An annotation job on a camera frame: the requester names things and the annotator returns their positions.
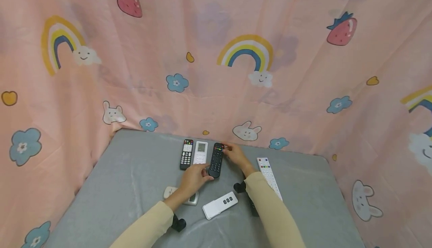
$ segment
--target beige sleeve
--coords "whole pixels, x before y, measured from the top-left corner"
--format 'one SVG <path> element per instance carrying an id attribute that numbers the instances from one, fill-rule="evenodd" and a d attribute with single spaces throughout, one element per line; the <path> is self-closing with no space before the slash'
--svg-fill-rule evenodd
<path id="1" fill-rule="evenodd" d="M 110 248 L 151 248 L 173 223 L 173 211 L 158 202 L 130 225 Z"/>
<path id="2" fill-rule="evenodd" d="M 255 204 L 265 233 L 273 248 L 305 248 L 295 220 L 284 203 L 268 185 L 261 172 L 245 180 L 247 194 Z"/>

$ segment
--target white remote control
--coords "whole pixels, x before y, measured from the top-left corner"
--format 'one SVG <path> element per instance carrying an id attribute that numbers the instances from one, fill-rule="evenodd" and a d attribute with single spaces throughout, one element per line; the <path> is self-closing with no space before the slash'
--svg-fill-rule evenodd
<path id="1" fill-rule="evenodd" d="M 237 200 L 236 195 L 233 192 L 230 192 L 216 200 L 213 200 L 210 203 L 205 204 L 202 207 L 202 210 L 204 211 L 207 220 L 210 220 L 213 217 L 221 214 L 222 211 L 225 211 L 226 209 L 236 205 L 238 202 L 239 201 Z"/>
<path id="2" fill-rule="evenodd" d="M 165 188 L 165 191 L 163 192 L 163 198 L 167 199 L 177 189 L 178 189 L 177 187 L 168 186 L 167 188 Z M 185 204 L 185 205 L 191 205 L 191 206 L 196 206 L 197 203 L 198 203 L 198 192 L 196 192 L 195 194 L 193 194 L 187 201 L 183 202 L 183 204 Z"/>
<path id="3" fill-rule="evenodd" d="M 283 201 L 281 193 L 279 192 L 278 184 L 276 183 L 275 175 L 273 175 L 273 171 L 270 167 L 270 162 L 268 158 L 257 158 L 256 161 L 258 162 L 258 168 L 264 175 L 267 183 L 276 192 L 276 195 Z"/>
<path id="4" fill-rule="evenodd" d="M 196 141 L 195 154 L 193 155 L 194 164 L 205 164 L 207 163 L 207 142 Z"/>

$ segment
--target bunny print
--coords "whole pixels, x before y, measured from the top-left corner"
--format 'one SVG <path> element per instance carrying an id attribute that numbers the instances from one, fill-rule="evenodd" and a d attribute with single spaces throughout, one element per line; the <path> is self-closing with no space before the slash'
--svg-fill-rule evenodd
<path id="1" fill-rule="evenodd" d="M 372 187 L 363 185 L 361 180 L 356 180 L 352 191 L 352 206 L 360 219 L 364 222 L 368 222 L 372 217 L 383 216 L 383 212 L 380 209 L 369 205 L 367 201 L 367 198 L 372 197 L 374 194 Z"/>
<path id="2" fill-rule="evenodd" d="M 252 124 L 251 121 L 247 121 L 242 125 L 234 127 L 232 132 L 241 140 L 254 141 L 258 139 L 258 133 L 261 132 L 261 126 L 255 128 L 249 128 Z"/>
<path id="3" fill-rule="evenodd" d="M 126 117 L 123 115 L 123 109 L 121 108 L 121 106 L 117 106 L 116 108 L 109 107 L 108 101 L 104 101 L 103 106 L 104 114 L 102 120 L 107 125 L 115 122 L 123 123 L 124 121 L 126 121 Z"/>

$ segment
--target air conditioner remote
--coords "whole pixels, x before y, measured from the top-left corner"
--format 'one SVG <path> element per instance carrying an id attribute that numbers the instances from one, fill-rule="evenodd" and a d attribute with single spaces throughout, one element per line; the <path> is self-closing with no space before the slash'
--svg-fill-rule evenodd
<path id="1" fill-rule="evenodd" d="M 191 139 L 185 139 L 183 142 L 183 150 L 180 155 L 180 169 L 186 170 L 191 165 L 192 159 L 192 148 L 194 141 Z"/>
<path id="2" fill-rule="evenodd" d="M 273 175 L 273 171 L 270 167 L 270 162 L 268 158 L 257 158 L 258 168 L 261 173 L 264 175 L 267 183 L 270 187 L 276 192 L 277 196 L 282 200 L 281 193 L 279 192 L 278 184 L 276 183 L 275 175 Z"/>
<path id="3" fill-rule="evenodd" d="M 208 174 L 213 178 L 218 178 L 221 175 L 222 156 L 224 156 L 223 149 L 224 145 L 221 143 L 215 143 L 213 147 L 210 168 L 208 169 Z"/>
<path id="4" fill-rule="evenodd" d="M 197 141 L 195 147 L 195 154 L 193 155 L 193 164 L 207 163 L 207 142 Z"/>
<path id="5" fill-rule="evenodd" d="M 163 198 L 167 199 L 177 189 L 178 188 L 176 188 L 176 187 L 168 186 L 167 188 L 165 188 L 165 191 L 163 192 Z M 185 204 L 185 205 L 191 205 L 191 206 L 196 206 L 197 203 L 198 203 L 198 195 L 199 195 L 198 192 L 196 192 L 187 201 L 185 201 L 183 204 Z"/>
<path id="6" fill-rule="evenodd" d="M 207 220 L 212 219 L 213 217 L 222 213 L 226 209 L 236 205 L 239 201 L 236 198 L 236 195 L 233 192 L 230 192 L 222 197 L 219 197 L 216 200 L 213 200 L 210 203 L 207 203 L 202 207 L 204 211 L 205 217 Z"/>

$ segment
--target black remote control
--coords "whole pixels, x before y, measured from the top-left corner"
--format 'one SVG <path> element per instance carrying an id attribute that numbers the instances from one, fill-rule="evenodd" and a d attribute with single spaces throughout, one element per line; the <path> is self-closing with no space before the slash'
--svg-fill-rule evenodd
<path id="1" fill-rule="evenodd" d="M 224 149 L 224 145 L 221 143 L 215 143 L 213 147 L 213 154 L 211 155 L 210 168 L 208 169 L 208 174 L 213 178 L 218 178 L 221 175 L 221 166 L 222 166 L 222 156 L 224 153 L 222 150 Z"/>
<path id="2" fill-rule="evenodd" d="M 186 170 L 191 165 L 191 159 L 192 159 L 192 148 L 194 141 L 191 139 L 185 139 L 183 142 L 183 149 L 182 153 L 180 155 L 180 169 Z"/>

